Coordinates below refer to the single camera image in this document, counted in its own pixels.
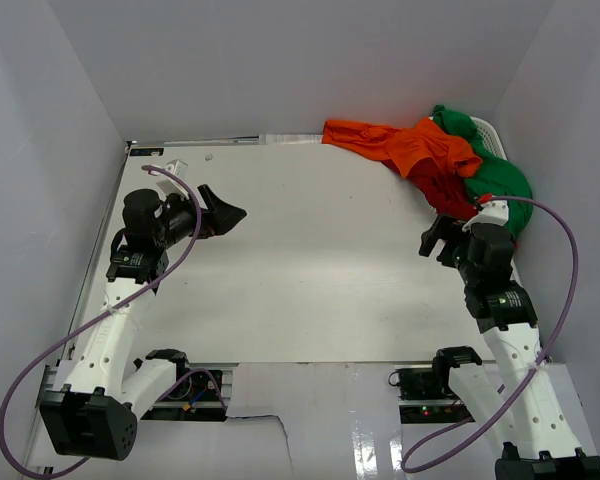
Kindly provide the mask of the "orange t shirt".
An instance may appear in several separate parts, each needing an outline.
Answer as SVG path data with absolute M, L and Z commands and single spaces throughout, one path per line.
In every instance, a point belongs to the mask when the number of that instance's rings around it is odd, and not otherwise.
M 390 161 L 403 178 L 424 160 L 433 161 L 445 175 L 461 178 L 474 176 L 482 165 L 466 140 L 445 133 L 429 118 L 411 128 L 330 119 L 324 124 L 322 142 L 369 160 Z

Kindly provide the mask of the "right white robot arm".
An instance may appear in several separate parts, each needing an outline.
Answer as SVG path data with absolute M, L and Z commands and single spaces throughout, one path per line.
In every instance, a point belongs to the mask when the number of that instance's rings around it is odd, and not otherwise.
M 464 283 L 465 304 L 489 347 L 504 386 L 490 383 L 482 359 L 468 346 L 437 351 L 431 384 L 458 397 L 495 456 L 498 479 L 600 479 L 600 457 L 586 453 L 558 401 L 542 351 L 537 316 L 513 278 L 514 241 L 503 226 L 469 227 L 438 216 L 421 236 L 420 255 L 444 247 L 438 261 Z

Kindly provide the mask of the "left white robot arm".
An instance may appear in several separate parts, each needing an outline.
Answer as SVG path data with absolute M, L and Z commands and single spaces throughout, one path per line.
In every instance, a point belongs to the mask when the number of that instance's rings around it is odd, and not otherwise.
M 204 208 L 176 190 L 164 198 L 139 189 L 124 198 L 124 226 L 111 244 L 104 319 L 56 391 L 44 393 L 39 410 L 55 452 L 64 456 L 121 461 L 137 436 L 137 423 L 164 397 L 179 399 L 191 387 L 185 353 L 153 350 L 126 375 L 134 338 L 166 272 L 167 251 L 183 239 L 206 239 L 231 231 L 247 213 L 224 202 L 206 185 Z

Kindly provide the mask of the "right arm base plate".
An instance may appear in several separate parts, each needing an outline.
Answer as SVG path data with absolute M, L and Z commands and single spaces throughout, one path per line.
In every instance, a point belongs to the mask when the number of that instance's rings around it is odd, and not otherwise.
M 473 421 L 455 394 L 443 392 L 430 367 L 396 367 L 387 382 L 397 390 L 402 425 Z

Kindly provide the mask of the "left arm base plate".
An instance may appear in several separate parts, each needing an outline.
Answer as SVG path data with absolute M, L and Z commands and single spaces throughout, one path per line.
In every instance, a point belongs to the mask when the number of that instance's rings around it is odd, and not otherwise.
M 227 417 L 219 397 L 229 405 L 235 367 L 236 365 L 231 364 L 205 365 L 215 378 L 218 389 L 205 373 L 194 373 L 177 387 L 174 393 L 157 402 L 142 419 L 168 422 L 224 422 Z

